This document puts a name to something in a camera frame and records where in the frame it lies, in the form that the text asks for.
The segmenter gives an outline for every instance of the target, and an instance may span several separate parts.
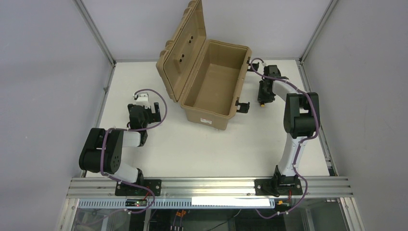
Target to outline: aluminum frame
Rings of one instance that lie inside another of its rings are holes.
[[[77,213],[78,209],[78,204],[78,198],[65,199],[63,210],[58,220],[58,231],[70,231],[72,229],[75,220],[75,214]]]
[[[309,208],[305,208],[301,211],[303,227],[305,231],[315,231],[315,225],[313,223],[312,213]]]
[[[346,227],[349,231],[365,231],[363,220],[358,211],[356,200],[354,198],[340,198],[342,214],[347,222]]]
[[[305,177],[306,198],[353,197],[347,177]],[[162,193],[156,198],[191,198],[194,196],[227,196],[245,198],[276,198],[256,196],[254,180],[260,178],[146,178],[161,179]],[[141,198],[115,196],[116,181],[108,178],[72,178],[66,198]]]
[[[321,30],[324,28],[324,25],[326,24],[327,20],[330,18],[331,13],[333,12],[334,8],[337,5],[337,2],[339,0],[331,0],[329,5],[326,8],[326,11],[324,12],[322,18],[319,21],[318,26],[316,27],[315,31],[313,32],[312,37],[309,40],[309,43],[307,43],[307,46],[305,50],[303,51],[302,55],[300,56],[300,61],[304,62],[307,58],[307,55],[310,52],[310,49],[313,47],[313,44],[315,43],[317,37],[319,36]]]
[[[303,83],[303,88],[306,91],[313,91],[311,86],[310,86],[309,80],[307,78],[305,69],[303,67],[303,62],[297,60],[296,64],[297,64],[297,68],[299,70],[300,78],[301,78],[302,83]],[[330,169],[333,169],[334,175],[338,176],[336,163],[335,163],[335,160],[333,159],[332,154],[330,153],[329,145],[327,144],[326,135],[324,133],[324,128],[323,128],[322,124],[320,125],[320,129],[319,129],[319,141],[320,141],[320,145],[323,148],[323,154],[324,154],[324,156],[326,158],[326,164],[327,164],[327,167],[329,169],[329,172],[330,172]]]
[[[84,2],[82,0],[73,0],[75,5],[78,8],[78,11],[81,13],[82,17],[84,18],[85,23],[87,24],[89,30],[91,31],[92,35],[94,36],[96,42],[102,49],[102,52],[105,54],[106,58],[109,60],[111,63],[111,66],[114,66],[116,64],[115,59],[113,58],[111,52],[108,49],[108,46],[106,45],[105,41],[103,40],[98,28],[96,27],[94,21],[92,20],[92,17],[90,16]]]

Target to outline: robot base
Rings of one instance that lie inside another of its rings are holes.
[[[161,180],[144,180],[143,186],[152,190],[155,196],[160,196],[162,189]],[[115,196],[145,196],[146,193],[147,191],[144,189],[126,184],[116,184]]]
[[[257,196],[280,196],[280,195],[302,195],[303,189],[297,175],[285,176],[275,168],[272,179],[256,179],[255,195]]]

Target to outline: tan plastic case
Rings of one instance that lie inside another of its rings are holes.
[[[190,122],[225,130],[237,112],[251,54],[246,46],[206,40],[201,0],[194,0],[156,67]]]

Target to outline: white table surface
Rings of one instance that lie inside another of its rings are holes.
[[[302,81],[295,60],[271,60],[300,89]],[[122,161],[143,170],[146,177],[263,177],[272,176],[281,159],[286,141],[283,129],[285,103],[279,97],[262,108],[256,101],[260,77],[248,72],[240,102],[251,102],[247,114],[237,113],[225,131],[195,124],[166,93],[156,62],[118,63],[106,100],[100,127],[125,128],[129,121],[127,105],[135,103],[133,93],[149,88],[166,100],[166,120],[148,131],[143,147],[124,148]],[[154,93],[150,102],[164,104]],[[304,176],[328,176],[318,139],[307,143],[300,160]],[[87,177],[101,176],[88,173]]]

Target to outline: case latch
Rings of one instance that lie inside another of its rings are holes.
[[[235,101],[235,106],[239,106],[240,108],[237,109],[237,112],[239,113],[248,113],[249,111],[249,102],[248,103],[240,103],[239,102],[240,98]]]
[[[254,70],[252,70],[251,63],[249,62],[249,60],[246,61],[246,64],[248,64],[248,69],[246,71],[254,72]],[[252,64],[252,66],[254,66],[255,71],[258,71],[259,63]]]

